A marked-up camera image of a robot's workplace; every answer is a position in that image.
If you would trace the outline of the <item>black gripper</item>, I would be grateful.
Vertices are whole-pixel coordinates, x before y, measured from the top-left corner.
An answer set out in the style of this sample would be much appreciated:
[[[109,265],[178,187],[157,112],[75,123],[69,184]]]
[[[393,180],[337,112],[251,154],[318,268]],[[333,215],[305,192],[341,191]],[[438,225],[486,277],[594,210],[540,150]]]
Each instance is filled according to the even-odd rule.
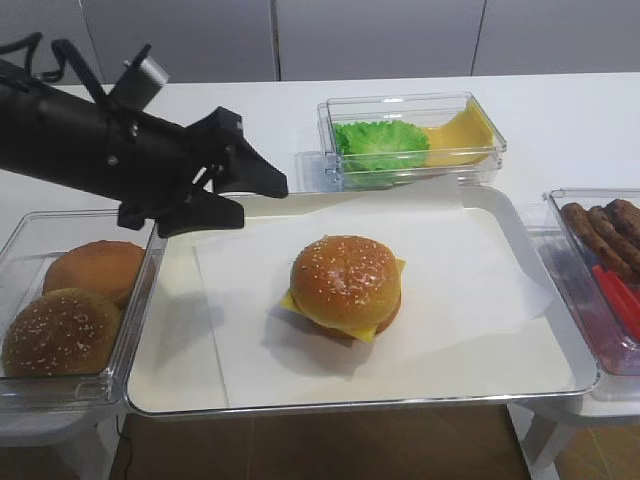
[[[120,227],[152,220],[160,238],[242,229],[244,208],[221,193],[289,194],[286,175],[244,140],[242,117],[224,107],[187,127],[123,110],[103,126],[108,171],[99,178],[120,202]]]

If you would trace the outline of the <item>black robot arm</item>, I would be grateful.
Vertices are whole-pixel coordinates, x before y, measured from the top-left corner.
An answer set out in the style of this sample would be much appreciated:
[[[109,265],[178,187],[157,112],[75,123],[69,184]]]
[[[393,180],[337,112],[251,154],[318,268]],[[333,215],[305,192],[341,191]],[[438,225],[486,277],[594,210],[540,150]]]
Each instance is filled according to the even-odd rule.
[[[247,142],[240,115],[218,107],[181,126],[91,92],[81,99],[2,62],[2,169],[116,200],[119,226],[152,220],[162,238],[243,228],[229,192],[287,197],[286,176]]]

